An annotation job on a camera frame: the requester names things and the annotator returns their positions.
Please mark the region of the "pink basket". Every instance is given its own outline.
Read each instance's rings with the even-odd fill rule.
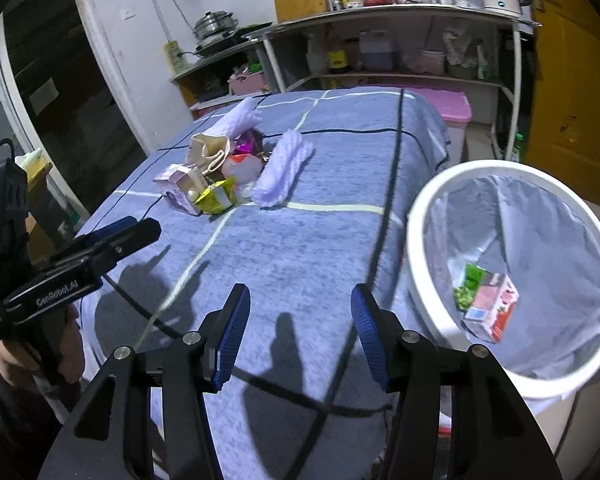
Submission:
[[[233,75],[229,79],[229,88],[235,95],[253,94],[262,90],[268,90],[266,79],[262,72],[249,75]]]

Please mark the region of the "gray trash bag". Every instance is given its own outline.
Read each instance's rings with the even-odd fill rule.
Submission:
[[[487,176],[450,184],[424,225],[429,273],[471,343],[517,374],[557,379],[584,364],[600,337],[600,247],[573,211],[524,180]],[[453,287],[466,263],[505,272],[520,293],[502,340],[462,325]]]

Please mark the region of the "yellow label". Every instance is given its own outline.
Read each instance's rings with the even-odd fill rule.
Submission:
[[[329,53],[329,68],[344,68],[349,66],[347,53],[344,50],[334,50]]]

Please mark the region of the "brown door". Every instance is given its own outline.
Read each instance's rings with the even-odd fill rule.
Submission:
[[[536,0],[538,76],[527,161],[600,205],[600,17],[587,0]]]

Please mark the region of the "light switch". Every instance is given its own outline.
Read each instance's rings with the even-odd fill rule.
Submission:
[[[120,18],[123,20],[128,20],[129,18],[134,17],[136,14],[131,9],[120,9]]]

